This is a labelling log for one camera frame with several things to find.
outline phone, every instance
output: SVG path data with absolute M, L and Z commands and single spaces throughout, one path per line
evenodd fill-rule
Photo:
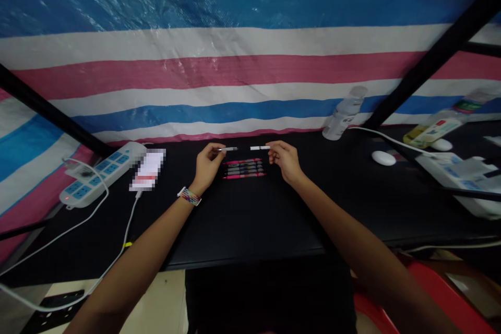
M 165 149 L 147 150 L 134 180 L 129 185 L 129 191 L 152 190 L 155 187 L 166 154 Z

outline plastic bottle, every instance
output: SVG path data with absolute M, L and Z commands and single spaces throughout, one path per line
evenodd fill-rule
M 424 149 L 465 124 L 473 112 L 499 95 L 501 95 L 501 85 L 476 89 L 451 108 L 430 116 L 423 124 L 407 133 L 403 141 L 408 145 Z
M 350 94 L 337 105 L 334 115 L 329 119 L 329 125 L 322 131 L 322 135 L 325 138 L 331 141 L 341 138 L 348 125 L 350 125 L 357 113 L 360 112 L 360 106 L 364 101 L 366 93 L 367 88 L 363 86 L 355 86 L 351 89 Z

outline charging cable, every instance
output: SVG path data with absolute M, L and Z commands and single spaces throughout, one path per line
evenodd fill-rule
M 394 142 L 396 144 L 399 144 L 401 146 L 405 146 L 406 148 L 409 148 L 411 150 L 414 150 L 414 151 L 418 151 L 420 153 L 423 153 L 425 154 L 426 156 L 428 157 L 433 157 L 433 158 L 436 158 L 437 157 L 437 154 L 433 154 L 433 153 L 430 153 L 428 151 L 424 151 L 424 150 L 421 150 L 421 149 L 418 149 L 418 148 L 415 148 L 413 146 L 409 146 L 407 144 L 404 144 L 403 142 L 400 142 L 400 141 L 397 141 L 387 135 L 385 135 L 384 133 L 381 133 L 381 132 L 378 132 L 377 130 L 372 130 L 372 129 L 368 129 L 368 128 L 363 128 L 363 127 L 352 127 L 352 128 L 348 128 L 348 129 L 361 129 L 361 130 L 366 130 L 367 132 L 372 132 L 372 133 L 375 133 L 375 134 L 379 134 L 380 136 L 386 138 L 387 140 L 390 140 L 391 142 Z
M 77 159 L 73 159 L 73 158 L 65 158 L 65 160 L 72 160 L 74 162 L 78 162 L 80 164 L 83 164 L 84 166 L 90 168 L 90 170 L 96 174 L 96 176 L 99 176 L 99 178 L 101 179 L 103 185 L 104 185 L 104 189 L 106 190 L 106 194 L 104 195 L 103 199 L 101 200 L 101 202 L 98 203 L 98 205 L 96 206 L 96 208 L 94 209 L 94 211 L 92 212 L 92 214 L 85 220 L 81 221 L 79 224 L 71 227 L 69 230 L 66 230 L 65 232 L 63 232 L 61 235 L 55 237 L 54 239 L 52 239 L 51 241 L 49 241 L 47 244 L 45 244 L 43 247 L 41 247 L 40 249 L 36 250 L 35 252 L 33 252 L 32 254 L 30 254 L 29 256 L 26 256 L 25 258 L 23 258 L 21 261 L 18 261 L 17 263 L 15 263 L 14 265 L 12 265 L 11 267 L 9 267 L 7 270 L 4 270 L 2 273 L 0 273 L 0 277 L 2 275 L 4 275 L 5 273 L 11 271 L 12 269 L 14 269 L 16 266 L 19 266 L 20 264 L 22 264 L 24 261 L 26 261 L 27 259 L 31 258 L 32 256 L 34 256 L 35 254 L 37 254 L 38 252 L 44 250 L 45 248 L 47 248 L 49 245 L 51 245 L 52 243 L 54 243 L 55 241 L 59 240 L 61 237 L 63 237 L 64 235 L 66 235 L 67 233 L 73 231 L 75 228 L 77 227 L 80 227 L 82 224 L 84 224 L 85 222 L 87 222 L 89 219 L 91 219 L 94 214 L 98 211 L 98 209 L 101 207 L 101 205 L 103 204 L 103 202 L 108 198 L 108 196 L 110 195 L 110 190 L 108 189 L 108 186 L 106 185 L 106 183 L 104 182 L 104 179 L 101 177 L 101 175 L 91 166 L 89 166 L 88 164 L 86 163 L 83 163 Z M 108 266 L 108 269 L 106 269 L 106 271 L 99 277 L 99 279 L 96 281 L 96 283 L 94 283 L 94 285 L 81 297 L 79 297 L 78 299 L 74 300 L 73 302 L 71 303 L 68 303 L 68 304 L 65 304 L 65 305 L 62 305 L 62 306 L 59 306 L 59 307 L 51 307 L 51 308 L 48 308 L 48 307 L 43 307 L 43 306 L 40 306 L 40 305 L 37 305 L 37 304 L 33 304 L 32 302 L 30 302 L 29 300 L 26 300 L 24 297 L 18 295 L 17 293 L 15 293 L 13 290 L 11 290 L 9 287 L 7 287 L 6 285 L 0 283 L 0 290 L 3 290 L 7 295 L 13 297 L 14 299 L 22 302 L 23 304 L 25 304 L 27 307 L 31 308 L 31 309 L 35 309 L 36 311 L 40 311 L 40 312 L 54 312 L 54 311 L 59 311 L 60 309 L 66 309 L 66 308 L 69 308 L 79 302 L 81 302 L 83 299 L 85 299 L 92 291 L 94 291 L 94 289 L 98 286 L 98 284 L 103 280 L 104 276 L 108 273 L 108 271 L 113 267 L 113 265 L 118 261 L 118 259 L 120 258 L 120 256 L 122 255 L 122 253 L 124 252 L 124 244 L 127 242 L 127 237 L 128 237 L 128 234 L 129 234 L 129 228 L 130 228 L 130 223 L 132 222 L 132 217 L 134 216 L 134 210 L 136 209 L 136 204 L 137 204 L 137 201 L 139 200 L 139 198 L 141 197 L 141 194 L 142 192 L 139 191 L 137 192 L 136 194 L 136 200 L 134 201 L 134 205 L 132 206 L 132 211 L 130 213 L 130 218 L 129 218 L 129 222 L 127 223 L 127 228 L 125 230 L 125 236 L 124 236 L 124 240 L 121 244 L 121 249 L 120 249 L 120 253 L 118 254 L 118 256 L 113 260 L 113 262 L 111 263 L 110 266 Z
M 418 248 L 414 249 L 403 249 L 402 251 L 405 253 L 412 253 L 412 252 L 418 252 L 422 251 L 424 249 L 430 249 L 430 248 L 441 248 L 441 249 L 479 249 L 479 248 L 490 248 L 494 246 L 500 246 L 501 245 L 501 240 L 494 241 L 491 243 L 483 243 L 483 244 L 472 244 L 472 245 L 423 245 Z

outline pink stripe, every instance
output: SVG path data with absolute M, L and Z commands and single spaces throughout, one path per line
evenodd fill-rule
M 266 134 L 286 134 L 286 133 L 305 133 L 305 132 L 317 132 L 322 128 L 317 129 L 296 129 L 296 128 L 287 128 L 282 130 L 274 130 L 274 129 L 259 129 L 253 132 L 246 133 L 223 133 L 223 134 L 214 134 L 214 133 L 204 133 L 200 135 L 176 135 L 172 137 L 157 137 L 157 138 L 143 138 L 140 140 L 135 140 L 135 142 L 151 142 L 153 144 L 162 144 L 164 142 L 180 142 L 180 141 L 202 141 L 209 139 L 223 139 L 223 138 L 236 138 L 236 137 L 253 137 L 260 136 Z M 114 141 L 110 142 L 108 145 L 113 147 L 120 147 L 125 145 L 129 141 Z
M 501 80 L 501 62 L 498 57 L 459 51 L 432 78 Z
M 82 162 L 89 162 L 92 151 L 80 145 L 73 158 Z M 24 225 L 38 222 L 45 218 L 48 212 L 59 202 L 59 193 L 68 186 L 73 177 L 64 173 L 66 169 L 60 167 L 52 175 L 43 180 L 39 186 L 31 191 L 22 201 L 0 217 L 0 232 L 9 231 Z M 24 241 L 24 237 L 0 242 L 0 264 Z
M 0 265 L 12 254 L 13 251 L 21 244 L 29 233 L 17 235 L 0 242 Z
M 337 56 L 257 55 L 104 61 L 13 73 L 48 100 L 125 89 L 192 89 L 279 82 L 337 84 L 402 77 L 422 52 Z
M 7 98 L 10 98 L 10 94 L 5 90 L 0 89 L 0 102 Z

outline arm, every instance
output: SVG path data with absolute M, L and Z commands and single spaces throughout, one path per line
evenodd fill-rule
M 196 195 L 201 196 L 210 186 L 226 155 L 213 149 L 224 147 L 210 143 L 198 155 L 196 176 L 188 188 Z M 111 268 L 65 333 L 119 333 L 157 275 L 193 207 L 178 198 Z
M 371 231 L 336 205 L 303 173 L 297 150 L 269 142 L 270 164 L 308 205 L 359 280 L 405 333 L 459 333 L 445 313 Z

